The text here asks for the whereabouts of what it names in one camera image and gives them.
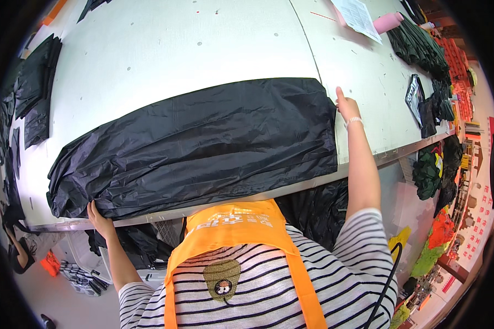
white cutting table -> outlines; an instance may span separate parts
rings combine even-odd
[[[56,218],[47,200],[47,174],[63,146],[101,124],[166,98],[219,84],[271,77],[312,77],[335,100],[335,87],[359,104],[378,164],[444,138],[445,127],[422,141],[404,102],[410,76],[425,94],[431,82],[382,45],[342,28],[326,0],[113,0],[75,22],[86,0],[68,0],[29,49],[51,33],[62,37],[51,99],[50,138],[21,149],[17,186],[27,223],[37,229],[77,229],[84,220]],[[373,19],[406,13],[397,0],[365,1]],[[13,122],[24,144],[24,120]],[[347,135],[336,118],[339,171],[251,200],[287,194],[347,176]],[[201,207],[124,220],[170,219]]]

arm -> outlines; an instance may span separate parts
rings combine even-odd
[[[135,270],[126,252],[120,245],[119,238],[115,232],[114,223],[111,219],[106,219],[99,214],[95,207],[95,201],[88,203],[88,218],[95,229],[106,240],[108,247],[108,257],[110,258],[110,271],[114,281],[115,290],[119,290],[127,283],[142,282],[141,277]]]
[[[348,122],[360,117],[357,102],[344,97],[340,87],[336,88],[337,108]],[[346,219],[364,208],[380,210],[380,181],[370,145],[366,139],[364,126],[360,121],[348,124],[349,174],[348,174],[348,210]]]
[[[26,267],[27,261],[29,260],[29,257],[27,255],[26,251],[24,250],[24,248],[22,247],[22,245],[20,244],[20,242],[18,242],[16,240],[16,237],[14,236],[14,234],[8,228],[6,228],[6,231],[7,231],[7,235],[9,235],[9,237],[11,238],[11,241],[13,241],[13,245],[15,245],[15,247],[17,248],[17,251],[18,251],[18,256],[17,256],[18,263],[20,264],[20,266],[22,268]]]

orange apron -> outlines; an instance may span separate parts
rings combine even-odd
[[[281,249],[291,273],[308,328],[327,328],[300,252],[285,230],[285,218],[276,202],[238,202],[214,206],[187,218],[187,234],[173,250],[165,276],[165,328],[177,328],[172,274],[184,261],[221,247],[265,244]]]

black shoe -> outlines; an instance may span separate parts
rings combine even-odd
[[[40,317],[42,320],[44,320],[44,324],[46,325],[46,329],[55,329],[57,326],[55,326],[55,323],[53,322],[52,319],[48,318],[44,314],[40,314]]]

embroidered patch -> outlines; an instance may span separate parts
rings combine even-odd
[[[229,300],[236,292],[241,266],[237,260],[220,260],[205,267],[203,278],[211,297],[219,302]]]

